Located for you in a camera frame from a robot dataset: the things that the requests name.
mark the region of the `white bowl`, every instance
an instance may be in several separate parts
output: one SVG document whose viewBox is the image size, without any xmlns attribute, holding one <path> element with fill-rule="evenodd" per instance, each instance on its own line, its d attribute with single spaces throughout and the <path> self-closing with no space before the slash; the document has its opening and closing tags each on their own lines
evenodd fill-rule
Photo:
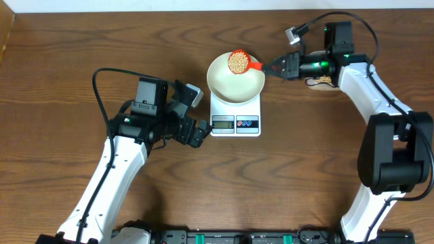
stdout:
<svg viewBox="0 0 434 244">
<path fill-rule="evenodd" d="M 253 68 L 240 75 L 232 73 L 228 67 L 230 55 L 231 52 L 222 54 L 211 63 L 206 76 L 208 87 L 225 104 L 246 104 L 262 91 L 265 74 Z"/>
</svg>

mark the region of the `beans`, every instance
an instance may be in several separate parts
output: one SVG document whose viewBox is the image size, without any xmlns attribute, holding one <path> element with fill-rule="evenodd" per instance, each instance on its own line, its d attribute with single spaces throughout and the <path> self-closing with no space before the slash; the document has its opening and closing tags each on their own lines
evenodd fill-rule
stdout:
<svg viewBox="0 0 434 244">
<path fill-rule="evenodd" d="M 231 55 L 228 61 L 229 69 L 235 74 L 244 72 L 249 65 L 247 56 L 243 52 L 236 52 Z"/>
</svg>

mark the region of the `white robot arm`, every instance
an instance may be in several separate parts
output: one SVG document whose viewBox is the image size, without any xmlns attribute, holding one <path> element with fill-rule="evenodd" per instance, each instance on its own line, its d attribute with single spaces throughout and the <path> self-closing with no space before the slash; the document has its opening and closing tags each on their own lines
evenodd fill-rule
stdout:
<svg viewBox="0 0 434 244">
<path fill-rule="evenodd" d="M 339 74 L 339 88 L 354 102 L 354 105 L 366 123 L 368 123 L 371 115 L 380 113 L 386 113 L 391 116 L 401 115 L 396 108 L 386 101 L 384 96 L 380 94 L 368 79 L 366 72 L 367 65 L 365 62 L 361 62 L 342 67 Z M 398 101 L 389 88 L 382 82 L 375 71 L 374 65 L 371 65 L 370 69 L 373 72 L 373 78 L 387 92 L 387 95 L 395 99 L 395 103 L 404 111 L 411 111 L 411 108 Z M 401 191 L 383 192 L 380 195 L 374 195 L 369 187 L 361 184 L 350 210 L 340 220 L 345 239 L 354 242 L 364 241 L 369 227 L 371 227 L 375 217 L 384 206 L 385 201 L 391 197 L 403 197 L 404 195 L 405 193 Z M 377 237 L 378 227 L 395 203 L 395 201 L 391 202 L 391 205 L 386 208 L 379 221 L 372 228 L 368 238 L 369 241 Z"/>
<path fill-rule="evenodd" d="M 102 70 L 116 71 L 111 68 Z M 168 85 L 173 86 L 175 94 L 171 102 L 166 104 Z M 190 84 L 184 85 L 179 81 L 169 83 L 154 77 L 141 76 L 136 99 L 127 101 L 116 117 L 110 120 L 115 152 L 108 174 L 101 180 L 107 167 L 110 167 L 110 138 L 107 138 L 104 144 L 101 160 L 83 196 L 67 221 L 59 228 L 56 238 L 65 243 L 78 239 L 80 243 L 89 244 L 148 244 L 149 233 L 139 228 L 123 228 L 112 238 L 117 214 L 132 180 L 146 162 L 154 143 L 163 140 L 165 145 L 166 140 L 173 138 L 194 148 L 201 146 L 211 132 L 211 126 L 206 121 L 200 121 L 199 127 L 195 127 L 196 120 L 188 117 L 186 113 L 190 107 L 198 105 L 202 96 L 203 92 Z M 125 114 L 130 105 L 131 114 Z M 91 198 L 96 190 L 98 192 L 92 202 Z"/>
<path fill-rule="evenodd" d="M 92 208 L 90 209 L 87 223 L 81 235 L 81 241 L 87 243 L 89 239 L 95 239 L 98 243 L 110 243 L 111 233 L 115 227 L 115 221 L 119 209 L 122 206 L 128 188 L 134 176 L 144 165 L 147 158 L 146 146 L 134 142 L 134 138 L 125 136 L 115 136 L 115 160 L 112 169 L 96 196 Z M 104 143 L 100 163 L 96 168 L 90 183 L 81 197 L 79 203 L 74 208 L 68 220 L 62 224 L 57 233 L 64 233 L 66 240 L 77 238 L 78 223 L 83 215 L 83 211 L 89 203 L 92 193 L 95 191 L 110 158 L 109 139 Z M 141 234 L 142 239 L 147 238 L 146 233 Z"/>
<path fill-rule="evenodd" d="M 310 24 L 330 14 L 344 14 L 360 20 L 377 44 L 375 59 L 378 53 L 375 32 L 359 16 L 347 12 L 330 12 L 298 28 L 290 28 L 286 32 L 290 43 L 300 42 Z M 403 200 L 415 184 L 428 178 L 430 163 L 433 171 L 433 120 L 427 113 L 415 113 L 400 102 L 382 82 L 368 57 L 353 54 L 352 35 L 351 22 L 327 23 L 325 52 L 304 55 L 303 46 L 303 51 L 282 56 L 264 67 L 266 74 L 289 80 L 330 77 L 330 85 L 339 87 L 350 97 L 368 124 L 357 160 L 362 185 L 339 226 L 342 242 L 367 243 L 377 237 L 378 227 L 396 200 Z M 406 148 L 395 150 L 394 140 L 407 142 Z M 432 180 L 421 197 L 411 200 L 425 197 L 431 186 Z"/>
</svg>

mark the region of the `red spoon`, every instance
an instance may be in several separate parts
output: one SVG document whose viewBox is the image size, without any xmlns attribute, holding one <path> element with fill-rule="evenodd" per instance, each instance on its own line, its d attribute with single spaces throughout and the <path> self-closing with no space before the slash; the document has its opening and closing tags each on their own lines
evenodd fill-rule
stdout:
<svg viewBox="0 0 434 244">
<path fill-rule="evenodd" d="M 242 49 L 232 52 L 228 59 L 228 67 L 229 70 L 236 75 L 246 73 L 249 68 L 262 71 L 262 64 L 259 62 L 252 62 L 250 55 Z"/>
</svg>

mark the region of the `wood grain surface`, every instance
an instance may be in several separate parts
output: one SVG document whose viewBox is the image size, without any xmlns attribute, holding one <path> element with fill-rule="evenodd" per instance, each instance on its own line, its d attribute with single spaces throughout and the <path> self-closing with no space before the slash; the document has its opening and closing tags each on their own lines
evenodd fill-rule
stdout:
<svg viewBox="0 0 434 244">
<path fill-rule="evenodd" d="M 376 67 L 393 93 L 434 115 L 434 10 L 353 11 L 380 39 Z M 210 116 L 206 72 L 214 58 L 244 48 L 263 62 L 294 51 L 284 30 L 325 11 L 19 14 L 0 67 L 0 237 L 34 243 L 53 235 L 81 197 L 102 153 L 105 128 L 92 73 L 134 70 L 200 87 L 191 111 Z M 323 24 L 306 37 L 322 48 Z M 354 22 L 359 53 L 369 32 Z M 101 73 L 110 117 L 136 94 L 136 77 Z M 201 229 L 335 226 L 360 185 L 356 160 L 365 124 L 338 91 L 267 78 L 259 138 L 209 137 L 199 149 L 170 140 L 134 179 L 118 224 L 143 219 Z M 421 193 L 417 186 L 410 195 Z M 410 229 L 434 243 L 434 196 L 398 203 L 381 228 Z"/>
<path fill-rule="evenodd" d="M 3 53 L 6 50 L 6 43 L 12 30 L 15 14 L 13 11 L 0 0 L 0 63 Z"/>
</svg>

